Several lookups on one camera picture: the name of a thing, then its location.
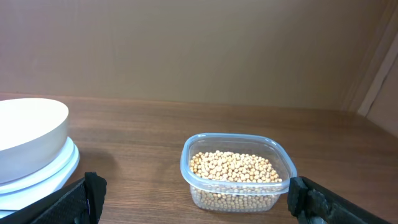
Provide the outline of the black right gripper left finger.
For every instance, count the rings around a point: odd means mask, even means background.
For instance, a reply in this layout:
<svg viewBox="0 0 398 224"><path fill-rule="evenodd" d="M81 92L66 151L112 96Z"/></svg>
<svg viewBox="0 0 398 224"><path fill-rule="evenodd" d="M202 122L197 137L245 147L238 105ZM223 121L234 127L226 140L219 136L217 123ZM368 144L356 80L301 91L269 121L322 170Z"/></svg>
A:
<svg viewBox="0 0 398 224"><path fill-rule="evenodd" d="M84 178L1 218L1 224L98 224L106 186L96 172L86 172Z"/></svg>

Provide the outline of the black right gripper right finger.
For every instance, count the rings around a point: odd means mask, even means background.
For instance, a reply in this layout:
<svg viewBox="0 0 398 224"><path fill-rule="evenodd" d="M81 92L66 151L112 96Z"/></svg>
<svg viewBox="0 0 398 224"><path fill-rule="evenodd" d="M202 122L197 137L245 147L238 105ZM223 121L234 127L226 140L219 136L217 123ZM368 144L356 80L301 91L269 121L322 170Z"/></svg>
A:
<svg viewBox="0 0 398 224"><path fill-rule="evenodd" d="M306 177L290 179L287 205L300 224L389 224Z"/></svg>

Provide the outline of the white digital kitchen scale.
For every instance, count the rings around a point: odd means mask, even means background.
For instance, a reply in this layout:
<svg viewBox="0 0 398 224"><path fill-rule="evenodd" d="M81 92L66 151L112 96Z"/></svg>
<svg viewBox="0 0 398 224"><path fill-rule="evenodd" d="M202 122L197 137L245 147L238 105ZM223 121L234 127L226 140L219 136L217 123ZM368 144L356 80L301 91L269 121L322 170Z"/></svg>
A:
<svg viewBox="0 0 398 224"><path fill-rule="evenodd" d="M67 138L58 156L45 167L20 179L1 184L1 218L61 189L74 173L80 153Z"/></svg>

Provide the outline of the white round bowl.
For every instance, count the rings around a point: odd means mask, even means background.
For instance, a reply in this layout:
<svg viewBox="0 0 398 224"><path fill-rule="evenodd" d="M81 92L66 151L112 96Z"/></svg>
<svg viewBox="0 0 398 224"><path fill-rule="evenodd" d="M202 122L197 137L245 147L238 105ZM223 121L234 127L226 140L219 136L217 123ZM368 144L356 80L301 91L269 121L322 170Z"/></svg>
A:
<svg viewBox="0 0 398 224"><path fill-rule="evenodd" d="M68 107L47 98L1 101L1 183L51 163L68 136Z"/></svg>

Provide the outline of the clear plastic container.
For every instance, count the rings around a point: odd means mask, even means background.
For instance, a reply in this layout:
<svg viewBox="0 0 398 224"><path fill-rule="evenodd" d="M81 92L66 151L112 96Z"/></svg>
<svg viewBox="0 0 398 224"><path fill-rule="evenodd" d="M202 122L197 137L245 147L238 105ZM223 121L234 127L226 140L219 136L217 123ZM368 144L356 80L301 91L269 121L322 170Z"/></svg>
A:
<svg viewBox="0 0 398 224"><path fill-rule="evenodd" d="M219 212L265 212L297 170L277 142L248 134L202 133L184 144L180 170L195 205Z"/></svg>

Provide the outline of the yellow soybeans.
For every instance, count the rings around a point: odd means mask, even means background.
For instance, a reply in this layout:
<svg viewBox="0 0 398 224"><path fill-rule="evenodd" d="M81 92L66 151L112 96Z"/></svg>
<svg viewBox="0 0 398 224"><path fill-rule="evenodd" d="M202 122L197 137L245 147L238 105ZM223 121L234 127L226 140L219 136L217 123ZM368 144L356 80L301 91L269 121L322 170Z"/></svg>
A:
<svg viewBox="0 0 398 224"><path fill-rule="evenodd" d="M220 212L265 212L278 195L261 195L264 187L237 187L236 184L275 184L282 182L268 159L255 154L199 152L192 156L190 170L204 180L232 182L231 187L212 185L210 190L191 186L194 203L206 210Z"/></svg>

